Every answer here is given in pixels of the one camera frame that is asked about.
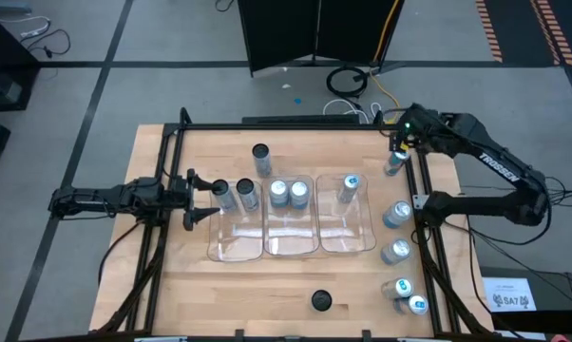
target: wooden table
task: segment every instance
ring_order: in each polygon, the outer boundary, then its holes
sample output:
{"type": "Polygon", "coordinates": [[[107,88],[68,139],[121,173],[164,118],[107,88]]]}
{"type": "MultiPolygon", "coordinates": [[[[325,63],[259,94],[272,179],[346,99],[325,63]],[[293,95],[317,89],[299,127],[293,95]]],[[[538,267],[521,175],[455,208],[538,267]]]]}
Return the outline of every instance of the wooden table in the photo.
{"type": "MultiPolygon", "coordinates": [[[[153,175],[161,134],[161,125],[139,127],[125,181],[153,175]]],[[[269,145],[275,175],[309,175],[313,179],[334,173],[364,175],[369,181],[376,248],[347,256],[327,255],[319,249],[302,258],[275,258],[265,253],[257,261],[214,262],[206,254],[209,220],[202,221],[193,232],[186,232],[181,225],[182,211],[177,210],[169,227],[153,334],[229,336],[236,329],[244,329],[247,336],[359,337],[362,330],[368,329],[377,337],[433,336],[429,314],[399,315],[379,290],[383,282],[407,276],[412,279],[416,293],[425,295],[426,291],[416,246],[413,245],[411,259],[395,266],[387,266],[379,257],[383,245],[395,238],[410,239],[414,229],[412,220],[401,229],[391,230],[381,219],[382,213],[396,200],[410,200],[405,172],[395,177],[383,173],[389,155],[388,140],[376,131],[361,130],[186,131],[180,172],[194,167],[207,181],[255,179],[251,149],[256,143],[269,145]],[[324,313],[311,306],[311,295],[319,289],[333,296],[333,306],[324,313]]],[[[417,157],[413,154],[412,158],[421,191],[417,157]]],[[[429,155],[428,161],[434,189],[458,194],[453,161],[442,155],[429,155]]],[[[207,207],[210,195],[198,192],[195,201],[196,206],[207,207]]],[[[450,217],[449,221],[465,225],[462,217],[450,217]]],[[[131,216],[118,216],[112,239],[133,222],[131,216]]],[[[479,321],[492,330],[490,316],[474,296],[467,235],[447,226],[442,232],[453,288],[479,321]]],[[[139,228],[107,260],[91,329],[102,326],[130,291],[142,234],[143,229],[139,228]]],[[[473,261],[477,286],[483,294],[475,255],[473,261]]],[[[447,331],[444,297],[439,287],[436,289],[442,303],[439,310],[443,329],[447,331]]],[[[143,317],[146,300],[144,294],[139,317],[143,317]]]]}

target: clear plastic container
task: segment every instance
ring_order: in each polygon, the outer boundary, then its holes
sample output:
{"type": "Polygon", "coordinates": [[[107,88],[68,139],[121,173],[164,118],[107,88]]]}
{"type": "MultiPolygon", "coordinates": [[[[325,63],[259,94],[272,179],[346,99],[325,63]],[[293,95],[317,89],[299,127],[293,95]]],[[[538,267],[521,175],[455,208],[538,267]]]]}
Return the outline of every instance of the clear plastic container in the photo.
{"type": "Polygon", "coordinates": [[[311,253],[319,247],[315,213],[314,180],[309,176],[271,177],[263,181],[263,227],[265,251],[273,256],[296,256],[311,253]],[[304,209],[289,203],[274,207],[269,198],[273,181],[293,183],[303,181],[309,191],[309,202],[304,209]]]}
{"type": "Polygon", "coordinates": [[[369,251],[376,245],[372,231],[368,181],[359,174],[321,175],[315,181],[320,242],[327,252],[369,251]],[[359,183],[352,201],[343,203],[339,192],[346,176],[356,175],[359,183]]]}
{"type": "MultiPolygon", "coordinates": [[[[238,208],[230,212],[220,210],[210,216],[208,257],[213,261],[248,261],[263,254],[262,188],[254,182],[259,206],[256,211],[247,212],[241,205],[236,184],[229,181],[238,208]]],[[[214,195],[210,198],[213,207],[220,207],[214,195]]]]}

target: floor mat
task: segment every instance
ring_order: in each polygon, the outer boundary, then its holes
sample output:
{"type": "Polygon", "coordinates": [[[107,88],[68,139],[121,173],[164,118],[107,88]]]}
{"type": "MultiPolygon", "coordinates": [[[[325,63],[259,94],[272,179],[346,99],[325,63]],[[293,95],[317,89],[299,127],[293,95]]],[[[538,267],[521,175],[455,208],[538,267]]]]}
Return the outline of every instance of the floor mat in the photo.
{"type": "Polygon", "coordinates": [[[476,0],[476,6],[496,61],[572,66],[572,0],[476,0]]]}

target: can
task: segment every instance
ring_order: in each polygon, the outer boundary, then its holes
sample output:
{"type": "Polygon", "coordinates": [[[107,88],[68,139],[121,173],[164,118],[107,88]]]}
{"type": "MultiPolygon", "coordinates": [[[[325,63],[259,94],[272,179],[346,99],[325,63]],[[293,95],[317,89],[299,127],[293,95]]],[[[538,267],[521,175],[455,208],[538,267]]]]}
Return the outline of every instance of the can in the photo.
{"type": "Polygon", "coordinates": [[[428,300],[422,295],[415,294],[409,298],[397,298],[393,300],[393,308],[399,314],[426,314],[428,311],[428,300]]]}
{"type": "Polygon", "coordinates": [[[397,278],[381,285],[381,293],[387,299],[410,297],[412,289],[412,283],[406,278],[397,278]]]}
{"type": "Polygon", "coordinates": [[[410,207],[410,204],[403,200],[399,200],[392,204],[390,209],[383,213],[383,224],[388,228],[395,229],[410,219],[411,215],[412,208],[410,207]]]}
{"type": "Polygon", "coordinates": [[[230,212],[238,208],[236,197],[233,195],[226,180],[215,180],[212,183],[212,195],[217,199],[220,209],[224,212],[230,212]]]}
{"type": "Polygon", "coordinates": [[[404,162],[406,162],[408,158],[410,158],[409,151],[391,152],[391,156],[388,159],[388,161],[386,161],[384,166],[386,175],[395,176],[400,170],[400,168],[402,168],[402,165],[404,165],[404,162]]]}
{"type": "Polygon", "coordinates": [[[258,196],[255,184],[249,179],[241,179],[236,184],[239,200],[245,211],[251,212],[258,209],[258,196]]]}
{"type": "Polygon", "coordinates": [[[269,147],[264,143],[257,143],[252,148],[252,156],[255,159],[255,167],[259,177],[269,177],[271,175],[271,158],[269,147]]]}
{"type": "Polygon", "coordinates": [[[341,190],[339,191],[337,197],[341,203],[349,203],[353,199],[360,185],[360,178],[357,175],[348,175],[343,179],[341,184],[341,190]]]}
{"type": "Polygon", "coordinates": [[[274,180],[269,186],[269,200],[275,208],[288,205],[289,198],[288,185],[284,180],[274,180]]]}
{"type": "Polygon", "coordinates": [[[309,202],[309,188],[304,181],[295,181],[290,187],[290,203],[293,208],[301,210],[309,202]]]}
{"type": "Polygon", "coordinates": [[[381,249],[381,259],[388,265],[395,265],[409,257],[410,245],[403,238],[398,238],[381,249]]]}

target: black bottle cap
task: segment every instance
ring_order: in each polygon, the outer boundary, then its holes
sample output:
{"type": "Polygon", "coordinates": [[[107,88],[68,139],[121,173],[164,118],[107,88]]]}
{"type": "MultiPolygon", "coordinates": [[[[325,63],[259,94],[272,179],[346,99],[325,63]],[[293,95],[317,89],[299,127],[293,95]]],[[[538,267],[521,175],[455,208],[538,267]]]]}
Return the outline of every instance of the black bottle cap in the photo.
{"type": "Polygon", "coordinates": [[[236,185],[236,189],[242,195],[248,195],[255,190],[255,184],[249,179],[241,179],[236,185]]]}
{"type": "Polygon", "coordinates": [[[212,183],[212,193],[214,195],[224,195],[227,191],[229,191],[229,183],[226,180],[215,180],[212,183]]]}
{"type": "Polygon", "coordinates": [[[333,298],[327,291],[317,290],[314,295],[312,295],[312,305],[314,309],[325,312],[333,305],[333,298]]]}
{"type": "Polygon", "coordinates": [[[269,147],[264,143],[257,143],[252,148],[252,155],[256,158],[265,158],[269,154],[269,147]]]}

